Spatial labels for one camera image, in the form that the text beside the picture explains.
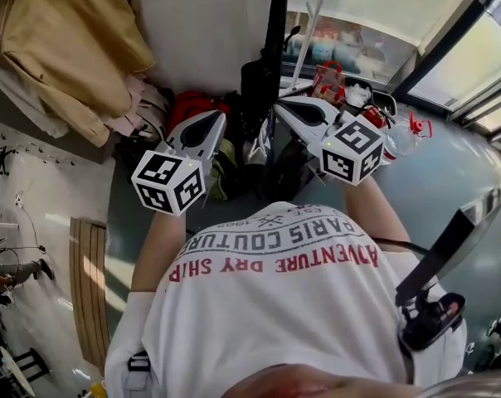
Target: plastic bottle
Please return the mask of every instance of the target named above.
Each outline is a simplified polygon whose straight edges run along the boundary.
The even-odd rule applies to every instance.
[[[423,134],[424,124],[429,125],[429,135]],[[411,111],[409,119],[397,120],[395,125],[387,129],[382,165],[389,165],[397,158],[410,155],[423,138],[431,137],[433,137],[431,121],[416,121]]]

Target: black strap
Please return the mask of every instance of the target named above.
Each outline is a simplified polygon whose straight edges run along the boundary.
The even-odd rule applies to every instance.
[[[146,351],[134,354],[127,363],[129,371],[151,371],[151,362]]]

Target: clothing pile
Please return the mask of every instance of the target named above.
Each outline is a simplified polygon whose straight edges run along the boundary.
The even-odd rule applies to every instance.
[[[55,138],[68,126],[98,147],[110,129],[162,136],[168,101],[138,76],[154,59],[133,5],[0,0],[0,90]]]

